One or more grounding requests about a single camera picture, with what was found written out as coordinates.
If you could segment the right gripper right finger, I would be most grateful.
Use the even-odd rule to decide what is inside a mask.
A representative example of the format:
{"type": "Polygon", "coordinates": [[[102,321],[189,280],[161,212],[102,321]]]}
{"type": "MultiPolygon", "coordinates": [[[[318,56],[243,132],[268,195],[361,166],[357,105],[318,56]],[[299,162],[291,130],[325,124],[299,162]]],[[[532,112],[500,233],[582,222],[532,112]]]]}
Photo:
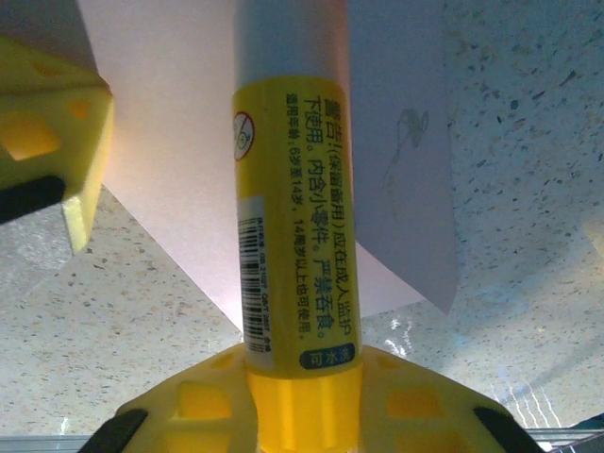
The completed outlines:
{"type": "Polygon", "coordinates": [[[375,347],[366,346],[362,360],[360,452],[536,450],[493,399],[375,347]]]}

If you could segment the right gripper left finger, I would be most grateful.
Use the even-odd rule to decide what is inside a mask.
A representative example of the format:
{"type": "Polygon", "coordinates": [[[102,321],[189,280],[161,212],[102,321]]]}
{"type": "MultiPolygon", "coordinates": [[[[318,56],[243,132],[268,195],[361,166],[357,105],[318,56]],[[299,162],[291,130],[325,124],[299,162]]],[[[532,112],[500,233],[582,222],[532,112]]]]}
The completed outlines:
{"type": "Polygon", "coordinates": [[[126,402],[92,435],[92,451],[256,452],[244,352],[231,346],[126,402]]]}

